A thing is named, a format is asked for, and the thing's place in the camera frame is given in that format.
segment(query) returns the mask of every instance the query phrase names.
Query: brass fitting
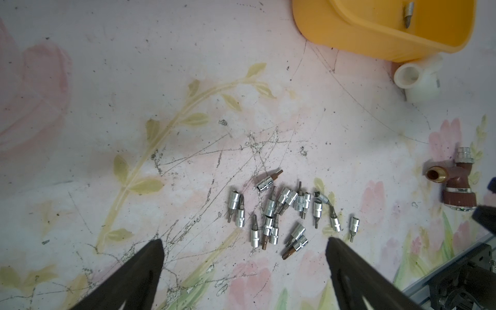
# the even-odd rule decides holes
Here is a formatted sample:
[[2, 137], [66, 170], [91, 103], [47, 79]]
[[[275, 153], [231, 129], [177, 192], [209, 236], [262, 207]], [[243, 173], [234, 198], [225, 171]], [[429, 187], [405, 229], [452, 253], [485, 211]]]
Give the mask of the brass fitting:
[[477, 207], [475, 193], [468, 183], [474, 159], [469, 147], [459, 147], [454, 159], [454, 167], [430, 167], [426, 178], [436, 183], [446, 183], [442, 191], [442, 202], [445, 206], [458, 211], [472, 211]]

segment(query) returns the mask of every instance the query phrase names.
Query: white pvc pipe fitting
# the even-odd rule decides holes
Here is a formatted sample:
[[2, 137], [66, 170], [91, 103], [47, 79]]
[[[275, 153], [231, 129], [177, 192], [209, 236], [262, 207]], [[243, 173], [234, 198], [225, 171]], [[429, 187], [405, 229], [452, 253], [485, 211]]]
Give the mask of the white pvc pipe fitting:
[[441, 69], [442, 57], [437, 54], [414, 62], [407, 62], [394, 73], [394, 83], [405, 89], [410, 103], [427, 101], [440, 93], [437, 72]]

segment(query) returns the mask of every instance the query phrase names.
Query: orange plastic container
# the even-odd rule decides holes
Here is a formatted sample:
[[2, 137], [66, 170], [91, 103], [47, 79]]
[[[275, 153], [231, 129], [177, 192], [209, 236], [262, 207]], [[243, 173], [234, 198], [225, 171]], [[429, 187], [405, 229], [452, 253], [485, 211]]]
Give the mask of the orange plastic container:
[[467, 45], [476, 0], [415, 0], [410, 28], [402, 0], [293, 0], [293, 16], [311, 42], [373, 58], [407, 62]]

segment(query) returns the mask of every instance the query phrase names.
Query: torx bit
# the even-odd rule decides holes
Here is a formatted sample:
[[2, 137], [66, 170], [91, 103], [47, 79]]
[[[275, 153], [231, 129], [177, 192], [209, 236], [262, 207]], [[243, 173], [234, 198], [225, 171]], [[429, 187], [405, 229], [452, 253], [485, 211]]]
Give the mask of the torx bit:
[[251, 217], [251, 246], [257, 248], [260, 241], [260, 234], [258, 232], [258, 223], [256, 222], [256, 215]]
[[274, 217], [274, 214], [276, 213], [276, 189], [276, 186], [272, 188], [272, 195], [267, 200], [267, 205], [265, 207], [264, 213], [265, 216]]
[[262, 249], [267, 249], [267, 242], [270, 239], [270, 233], [272, 232], [272, 225], [274, 225], [274, 219], [265, 216], [265, 223], [263, 224]]
[[268, 189], [269, 187], [272, 186], [272, 184], [274, 184], [274, 180], [277, 179], [277, 177], [282, 173], [283, 171], [282, 170], [279, 170], [278, 172], [276, 173], [273, 173], [271, 175], [269, 175], [268, 177], [264, 178], [262, 181], [260, 181], [257, 185], [256, 185], [256, 188], [262, 192], [266, 189]]
[[231, 217], [234, 214], [234, 210], [238, 208], [238, 203], [240, 202], [240, 196], [241, 194], [238, 193], [237, 191], [232, 191], [231, 194], [229, 195], [229, 202], [227, 204], [227, 207], [229, 208], [228, 214], [227, 214], [227, 222], [231, 222]]
[[276, 245], [278, 240], [279, 240], [279, 214], [276, 214], [276, 217], [274, 219], [274, 227], [272, 227], [272, 232], [270, 233], [269, 242], [272, 243], [273, 245]]
[[298, 193], [295, 192], [294, 190], [292, 190], [289, 195], [288, 195], [288, 198], [286, 199], [286, 202], [284, 203], [284, 205], [281, 207], [281, 209], [279, 210], [279, 215], [282, 215], [284, 213], [284, 211], [286, 211], [290, 205], [293, 204], [293, 202], [295, 202], [296, 198], [298, 197]]
[[240, 206], [236, 213], [236, 226], [243, 227], [245, 225], [245, 197], [241, 194]]
[[290, 255], [301, 250], [309, 241], [305, 236], [301, 236], [283, 255], [282, 259], [287, 259]]
[[286, 243], [286, 247], [289, 247], [292, 243], [298, 240], [299, 237], [303, 235], [305, 232], [305, 227], [302, 224], [298, 223], [298, 225], [291, 232], [291, 239]]
[[356, 217], [352, 217], [350, 221], [350, 242], [353, 242], [353, 238], [358, 232], [358, 225], [360, 224], [360, 220]]
[[322, 201], [315, 199], [313, 201], [313, 218], [315, 219], [315, 228], [318, 228], [318, 221], [322, 217]]

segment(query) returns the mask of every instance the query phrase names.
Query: socket bit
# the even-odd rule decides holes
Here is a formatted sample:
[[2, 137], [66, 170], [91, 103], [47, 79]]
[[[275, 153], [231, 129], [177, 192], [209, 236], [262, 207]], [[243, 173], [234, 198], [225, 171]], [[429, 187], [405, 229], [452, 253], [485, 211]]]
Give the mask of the socket bit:
[[245, 197], [243, 194], [240, 198], [240, 207], [236, 211], [236, 226], [243, 227], [245, 225]]
[[238, 208], [238, 203], [240, 202], [240, 197], [241, 197], [241, 194], [235, 190], [232, 191], [231, 194], [229, 195], [229, 201], [227, 203], [227, 207], [229, 208], [227, 210], [228, 211], [228, 214], [227, 214], [227, 222], [228, 223], [231, 222], [231, 217], [234, 214], [234, 210], [236, 210]]
[[265, 206], [265, 216], [274, 217], [274, 214], [276, 213], [276, 189], [277, 187], [274, 186], [272, 189], [272, 195], [267, 200], [267, 205]]
[[331, 215], [331, 226], [332, 229], [334, 229], [335, 232], [340, 232], [341, 231], [341, 224], [339, 224], [339, 220], [337, 217], [332, 217]]
[[298, 240], [299, 237], [303, 235], [305, 232], [305, 227], [302, 224], [298, 223], [298, 225], [291, 232], [291, 239], [286, 243], [286, 247], [289, 247], [292, 243]]
[[310, 206], [310, 200], [311, 200], [311, 194], [310, 193], [304, 193], [303, 195], [301, 196], [298, 196], [298, 202], [297, 204], [299, 204], [298, 206], [298, 211], [300, 211], [300, 215], [302, 217], [302, 219], [305, 219], [305, 217], [307, 216], [307, 211], [309, 209], [309, 206]]
[[274, 184], [274, 180], [277, 179], [277, 177], [282, 173], [282, 170], [279, 170], [276, 173], [273, 173], [269, 175], [268, 177], [264, 178], [262, 181], [260, 181], [257, 185], [256, 188], [258, 191], [262, 192]]
[[301, 200], [303, 198], [303, 192], [302, 192], [302, 183], [298, 183], [298, 197], [296, 198], [296, 203], [295, 203], [295, 210], [298, 212], [303, 211], [303, 204], [301, 203]]
[[274, 219], [274, 227], [272, 227], [272, 232], [270, 232], [270, 240], [269, 242], [273, 245], [277, 244], [279, 240], [279, 214], [276, 214], [276, 218]]
[[358, 225], [360, 224], [360, 220], [356, 217], [352, 217], [350, 221], [350, 242], [353, 242], [353, 238], [358, 232]]
[[287, 187], [284, 187], [276, 201], [276, 213], [279, 213], [283, 204], [288, 199], [289, 194], [291, 194], [291, 190]]
[[315, 219], [315, 228], [318, 228], [318, 221], [322, 217], [322, 201], [318, 199], [313, 201], [313, 217]]
[[272, 232], [273, 225], [274, 219], [266, 216], [265, 223], [263, 224], [262, 249], [267, 249], [267, 242], [270, 239], [270, 233]]
[[295, 192], [294, 190], [292, 190], [289, 193], [288, 198], [286, 199], [286, 202], [284, 203], [284, 205], [279, 210], [279, 214], [280, 215], [283, 215], [284, 211], [286, 211], [289, 208], [289, 206], [292, 205], [293, 202], [295, 202], [295, 200], [296, 200], [297, 197], [298, 197], [298, 193]]
[[260, 234], [258, 231], [258, 223], [256, 222], [256, 215], [251, 217], [251, 246], [257, 248], [259, 246]]
[[293, 246], [289, 248], [283, 255], [282, 259], [287, 259], [290, 255], [301, 250], [308, 243], [308, 239], [305, 236], [301, 236], [293, 243]]
[[336, 211], [334, 210], [334, 206], [332, 204], [329, 205], [330, 213], [331, 213], [331, 226], [335, 232], [341, 231], [341, 224], [339, 224], [338, 216], [336, 215]]

